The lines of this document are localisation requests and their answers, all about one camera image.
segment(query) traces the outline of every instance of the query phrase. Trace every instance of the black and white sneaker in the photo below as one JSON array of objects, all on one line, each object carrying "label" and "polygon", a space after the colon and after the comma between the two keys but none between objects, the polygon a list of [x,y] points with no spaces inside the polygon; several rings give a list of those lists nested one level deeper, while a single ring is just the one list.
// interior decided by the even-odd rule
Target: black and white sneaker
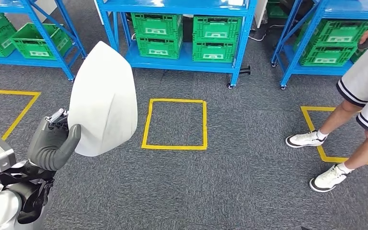
[{"label": "black and white sneaker", "polygon": [[312,178],[310,180],[310,188],[319,193],[329,192],[333,190],[337,184],[344,181],[347,175],[348,173],[342,171],[338,165],[334,165],[323,174]]},{"label": "black and white sneaker", "polygon": [[296,134],[286,138],[286,144],[292,148],[301,148],[304,146],[320,146],[326,140],[320,140],[317,136],[317,131],[312,131],[306,134]]}]

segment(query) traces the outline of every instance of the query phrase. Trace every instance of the person's leg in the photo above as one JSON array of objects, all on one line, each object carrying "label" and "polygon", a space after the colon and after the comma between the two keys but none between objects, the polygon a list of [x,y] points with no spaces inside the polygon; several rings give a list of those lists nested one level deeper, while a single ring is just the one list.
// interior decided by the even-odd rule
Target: person's leg
[{"label": "person's leg", "polygon": [[286,144],[292,148],[319,146],[326,140],[328,134],[349,121],[361,109],[362,107],[344,100],[335,108],[318,131],[289,136],[286,138]]},{"label": "person's leg", "polygon": [[349,121],[361,109],[362,107],[344,100],[337,106],[337,108],[335,108],[331,115],[329,115],[318,131],[325,135],[330,134],[332,131]]},{"label": "person's leg", "polygon": [[310,180],[312,190],[320,193],[329,192],[344,181],[349,173],[368,163],[368,131],[366,140],[355,150],[344,163],[332,166],[328,171]]},{"label": "person's leg", "polygon": [[368,131],[366,133],[366,140],[356,149],[352,156],[344,162],[348,169],[357,169],[368,163]]},{"label": "person's leg", "polygon": [[368,163],[368,103],[356,117],[357,122],[365,129],[366,140],[355,150],[344,163],[332,166],[328,171],[312,178],[310,187],[317,192],[328,192],[341,183],[354,169]]}]

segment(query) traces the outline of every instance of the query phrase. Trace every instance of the person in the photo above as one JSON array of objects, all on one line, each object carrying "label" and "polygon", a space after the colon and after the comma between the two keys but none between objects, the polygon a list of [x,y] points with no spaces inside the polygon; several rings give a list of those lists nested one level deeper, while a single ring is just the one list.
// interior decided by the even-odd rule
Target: person
[{"label": "person", "polygon": [[[359,43],[364,43],[367,38],[368,31],[363,34]],[[365,129],[366,139],[348,160],[333,165],[326,172],[310,180],[310,188],[316,192],[331,191],[353,170],[368,163],[368,50],[338,81],[337,89],[344,100],[325,120],[320,129],[286,138],[286,144],[292,148],[322,145],[332,131],[360,111],[356,120]]]}]

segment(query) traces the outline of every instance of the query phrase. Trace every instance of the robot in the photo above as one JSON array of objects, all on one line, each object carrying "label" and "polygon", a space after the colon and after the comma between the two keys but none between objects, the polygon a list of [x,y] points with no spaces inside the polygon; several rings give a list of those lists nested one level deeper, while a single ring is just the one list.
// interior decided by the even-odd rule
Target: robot
[{"label": "robot", "polygon": [[28,160],[17,162],[0,138],[0,230],[41,230],[56,171],[74,152],[95,157],[129,140],[137,119],[131,66],[99,42],[78,71],[69,110],[61,108],[40,121]]},{"label": "robot", "polygon": [[74,152],[81,126],[68,129],[68,111],[44,117],[29,146],[28,160],[16,163],[0,138],[0,230],[40,229],[50,204],[54,175]]}]

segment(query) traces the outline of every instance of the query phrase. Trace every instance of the white wall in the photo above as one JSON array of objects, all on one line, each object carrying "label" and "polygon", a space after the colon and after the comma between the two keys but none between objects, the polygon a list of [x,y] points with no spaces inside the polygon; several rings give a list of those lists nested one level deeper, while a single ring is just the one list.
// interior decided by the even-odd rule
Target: white wall
[{"label": "white wall", "polygon": [[256,10],[254,11],[254,19],[256,20],[257,28],[260,28],[262,23],[263,15],[265,14],[265,9],[267,5],[267,0],[257,0]]},{"label": "white wall", "polygon": [[[36,5],[42,8],[47,14],[51,14],[57,8],[54,0],[37,0]],[[42,13],[40,13],[36,9],[34,11],[36,12],[41,22],[46,19],[46,17]]]}]

